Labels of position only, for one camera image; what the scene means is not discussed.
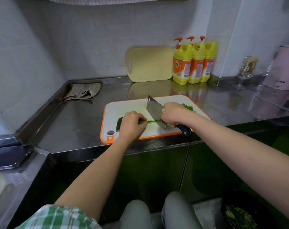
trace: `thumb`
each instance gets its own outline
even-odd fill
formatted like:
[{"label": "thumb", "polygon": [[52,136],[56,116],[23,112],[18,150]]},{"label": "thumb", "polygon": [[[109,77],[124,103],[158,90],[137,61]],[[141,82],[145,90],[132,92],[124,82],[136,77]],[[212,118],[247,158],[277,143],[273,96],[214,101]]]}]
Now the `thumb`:
[{"label": "thumb", "polygon": [[138,126],[139,133],[142,133],[148,125],[147,121],[144,121],[141,125]]}]

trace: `black knife handle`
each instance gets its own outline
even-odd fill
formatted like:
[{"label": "black knife handle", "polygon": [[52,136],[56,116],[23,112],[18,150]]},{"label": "black knife handle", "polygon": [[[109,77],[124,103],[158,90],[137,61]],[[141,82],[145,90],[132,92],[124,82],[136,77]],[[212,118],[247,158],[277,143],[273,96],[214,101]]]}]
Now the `black knife handle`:
[{"label": "black knife handle", "polygon": [[182,131],[184,136],[191,138],[192,131],[189,127],[187,127],[186,125],[175,125],[175,126]]}]

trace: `black pot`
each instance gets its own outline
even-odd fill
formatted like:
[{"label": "black pot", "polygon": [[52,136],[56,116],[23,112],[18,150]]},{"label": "black pot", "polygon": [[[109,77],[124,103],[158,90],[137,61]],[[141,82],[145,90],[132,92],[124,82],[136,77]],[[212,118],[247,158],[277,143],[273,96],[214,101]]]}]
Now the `black pot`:
[{"label": "black pot", "polygon": [[279,228],[275,217],[269,211],[269,209],[256,197],[241,190],[228,191],[222,197],[222,214],[223,214],[223,217],[225,219],[225,222],[228,228],[236,229],[231,224],[231,222],[229,221],[226,215],[227,205],[233,205],[249,213],[253,217],[255,223],[257,223],[258,229],[261,229],[261,228],[278,229]]}]

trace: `pants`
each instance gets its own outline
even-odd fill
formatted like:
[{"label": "pants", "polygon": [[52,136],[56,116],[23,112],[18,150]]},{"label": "pants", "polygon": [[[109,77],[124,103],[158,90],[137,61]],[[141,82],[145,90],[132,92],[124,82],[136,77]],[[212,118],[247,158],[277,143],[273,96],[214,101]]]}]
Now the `pants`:
[{"label": "pants", "polygon": [[[131,201],[120,220],[120,229],[153,229],[147,205],[141,200]],[[202,229],[192,205],[178,193],[170,193],[162,208],[162,223],[165,229]]]}]

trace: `kettle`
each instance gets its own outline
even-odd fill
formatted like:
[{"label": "kettle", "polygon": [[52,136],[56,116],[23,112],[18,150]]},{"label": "kettle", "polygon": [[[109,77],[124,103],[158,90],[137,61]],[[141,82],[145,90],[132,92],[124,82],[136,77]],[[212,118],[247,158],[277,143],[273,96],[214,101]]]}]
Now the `kettle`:
[{"label": "kettle", "polygon": [[279,90],[289,90],[289,45],[280,46],[272,70],[263,85]]}]

